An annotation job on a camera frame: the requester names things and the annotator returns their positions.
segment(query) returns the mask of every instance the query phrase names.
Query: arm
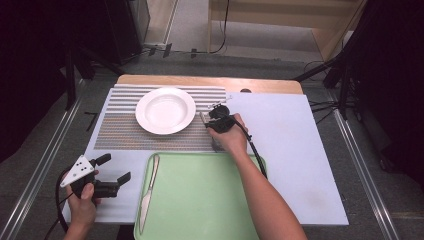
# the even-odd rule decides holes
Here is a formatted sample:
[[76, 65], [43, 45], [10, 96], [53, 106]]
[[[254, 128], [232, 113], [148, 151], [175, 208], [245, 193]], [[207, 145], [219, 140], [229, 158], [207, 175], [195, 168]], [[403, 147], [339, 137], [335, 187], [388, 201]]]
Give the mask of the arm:
[[[234, 117], [244, 126], [239, 114]], [[284, 198], [268, 182], [247, 154], [247, 140], [243, 131], [234, 125], [222, 134], [208, 128], [209, 134], [218, 140], [233, 157], [240, 172], [244, 193], [256, 232], [262, 240], [306, 239], [306, 235]]]
[[[68, 195], [72, 193], [70, 186], [66, 187]], [[88, 183], [84, 186], [81, 193], [81, 199], [74, 194], [68, 199], [71, 209], [71, 225], [65, 235], [65, 240], [85, 239], [96, 219], [96, 207], [91, 198], [94, 194], [94, 185]]]

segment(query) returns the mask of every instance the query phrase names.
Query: tray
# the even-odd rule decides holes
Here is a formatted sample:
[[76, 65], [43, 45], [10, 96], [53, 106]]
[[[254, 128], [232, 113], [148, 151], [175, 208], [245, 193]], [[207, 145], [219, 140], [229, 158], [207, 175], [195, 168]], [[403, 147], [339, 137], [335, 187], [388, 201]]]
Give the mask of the tray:
[[140, 234], [141, 199], [150, 182], [152, 156], [147, 163], [135, 239], [258, 239], [237, 167], [228, 154], [158, 154], [155, 185]]

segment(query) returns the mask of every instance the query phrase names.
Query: butter knife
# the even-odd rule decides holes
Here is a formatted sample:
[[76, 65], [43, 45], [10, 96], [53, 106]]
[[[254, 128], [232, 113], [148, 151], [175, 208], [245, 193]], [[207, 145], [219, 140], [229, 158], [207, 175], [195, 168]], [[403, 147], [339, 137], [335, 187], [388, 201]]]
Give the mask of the butter knife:
[[139, 230], [140, 234], [143, 232], [144, 224], [146, 223], [147, 210], [149, 209], [150, 198], [152, 197], [153, 184], [155, 183], [156, 172], [159, 167], [159, 155], [155, 154], [153, 156], [153, 171], [152, 176], [150, 178], [149, 188], [147, 189], [146, 195], [143, 196], [143, 200], [141, 200], [141, 211], [140, 211], [140, 219], [139, 219]]

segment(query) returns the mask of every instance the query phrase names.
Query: plate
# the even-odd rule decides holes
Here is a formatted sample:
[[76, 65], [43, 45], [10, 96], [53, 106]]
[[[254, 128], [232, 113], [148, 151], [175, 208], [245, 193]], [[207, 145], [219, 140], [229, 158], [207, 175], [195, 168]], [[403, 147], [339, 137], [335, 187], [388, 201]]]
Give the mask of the plate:
[[187, 127], [196, 114], [196, 103], [187, 92], [172, 87], [153, 90], [137, 104], [137, 122], [146, 131], [166, 135]]

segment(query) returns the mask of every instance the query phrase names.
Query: gray floor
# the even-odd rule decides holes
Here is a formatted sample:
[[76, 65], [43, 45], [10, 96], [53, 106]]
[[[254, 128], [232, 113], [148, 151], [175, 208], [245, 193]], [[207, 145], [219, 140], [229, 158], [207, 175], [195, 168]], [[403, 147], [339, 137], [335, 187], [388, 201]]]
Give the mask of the gray floor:
[[[179, 7], [182, 8], [184, 6], [183, 3], [184, 1], [181, 0]], [[176, 25], [174, 25], [172, 31], [177, 30], [178, 21], [184, 22], [177, 18], [178, 15], [176, 15]], [[174, 46], [179, 48], [173, 50], [189, 50], [183, 46], [182, 40], [186, 38], [182, 36], [175, 34], [170, 36], [169, 40], [174, 41]], [[270, 56], [268, 51], [258, 51], [264, 53], [264, 55], [261, 55], [262, 57], [249, 58], [251, 57], [249, 54], [252, 52], [249, 52], [247, 48], [243, 48], [238, 51], [246, 54], [242, 57], [237, 55], [235, 50], [234, 52], [227, 50], [227, 53], [234, 53], [234, 56], [237, 57], [199, 55], [191, 59], [190, 55], [186, 54], [171, 54], [167, 58], [162, 58], [159, 54], [151, 57], [143, 55], [133, 59], [122, 68], [129, 74], [291, 79], [310, 69], [314, 64], [318, 64], [307, 65], [311, 61], [319, 60], [319, 57], [316, 55], [317, 51], [313, 50], [313, 42], [310, 42], [309, 37], [302, 41], [304, 43], [300, 47], [310, 49], [311, 54], [315, 56], [306, 54], [306, 50], [305, 53], [296, 55], [296, 48], [288, 47], [292, 55]], [[327, 90], [321, 84], [324, 75], [314, 76], [313, 79], [315, 81], [307, 80], [302, 83], [303, 91], [309, 100], [317, 102], [328, 101]], [[78, 96], [81, 96], [79, 109], [64, 136], [62, 144], [53, 157], [43, 184], [37, 191], [36, 198], [33, 202], [28, 203], [31, 208], [28, 212], [23, 213], [21, 218], [23, 219], [22, 226], [19, 228], [16, 239], [42, 239], [56, 219], [54, 207], [54, 184], [56, 178], [64, 167], [72, 164], [85, 151], [93, 130], [91, 128], [87, 131], [92, 116], [84, 114], [84, 112], [99, 112], [108, 90], [116, 80], [117, 77], [109, 70], [98, 67], [96, 68], [95, 79], [84, 81], [86, 87], [83, 91], [78, 92]], [[49, 113], [28, 136], [21, 149], [0, 164], [0, 187], [2, 190], [0, 193], [1, 229], [6, 226], [9, 216], [12, 214], [12, 209], [24, 192], [25, 187], [30, 181], [33, 181], [31, 178], [32, 174], [40, 160], [43, 159], [44, 151], [65, 114], [65, 104], [66, 95], [62, 96], [52, 106]], [[318, 112], [315, 117], [317, 120], [321, 119], [326, 113], [326, 111]], [[424, 224], [424, 195], [421, 189], [404, 174], [388, 174], [382, 171], [378, 163], [378, 154], [372, 147], [364, 127], [350, 113], [348, 122], [352, 127], [374, 182], [392, 216], [400, 239], [422, 238], [424, 236], [424, 228], [422, 228]], [[364, 191], [364, 186], [337, 125], [336, 118], [331, 114], [317, 124], [317, 127], [350, 225], [346, 227], [305, 226], [308, 237], [310, 239], [384, 239], [369, 198]], [[116, 239], [118, 228], [119, 226], [116, 225], [97, 224], [89, 239]], [[62, 237], [63, 232], [60, 226], [56, 226], [50, 239], [60, 239]]]

